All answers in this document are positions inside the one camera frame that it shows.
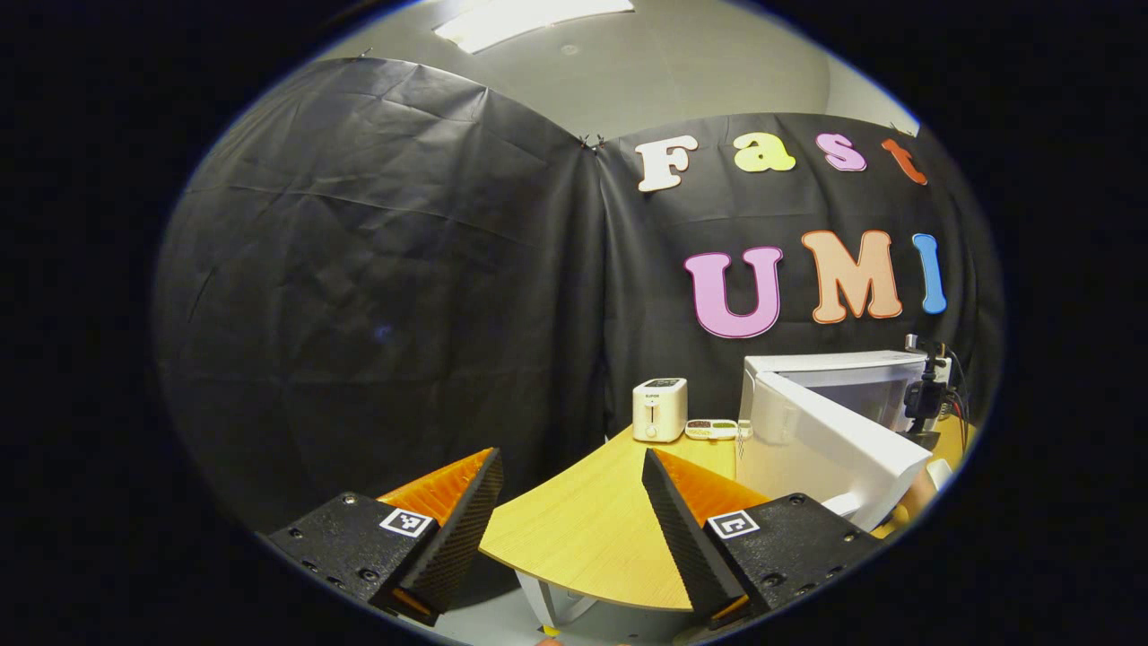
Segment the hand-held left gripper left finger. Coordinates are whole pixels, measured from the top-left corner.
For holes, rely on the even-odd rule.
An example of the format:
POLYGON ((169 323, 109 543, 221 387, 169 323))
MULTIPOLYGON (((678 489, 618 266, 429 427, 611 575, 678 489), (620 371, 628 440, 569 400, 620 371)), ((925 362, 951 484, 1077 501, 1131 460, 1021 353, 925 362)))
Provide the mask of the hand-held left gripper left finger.
POLYGON ((333 591, 434 626, 451 608, 503 487, 488 447, 389 493, 344 492, 259 537, 333 591))

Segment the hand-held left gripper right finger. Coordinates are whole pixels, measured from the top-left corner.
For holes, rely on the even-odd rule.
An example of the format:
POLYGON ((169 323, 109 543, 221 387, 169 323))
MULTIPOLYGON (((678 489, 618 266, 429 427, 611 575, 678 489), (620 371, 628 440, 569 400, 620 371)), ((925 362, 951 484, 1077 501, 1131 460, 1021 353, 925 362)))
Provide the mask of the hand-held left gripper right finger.
POLYGON ((642 484, 692 609, 709 629, 810 597, 884 547, 810 495, 770 499, 667 450, 645 450, 642 484))

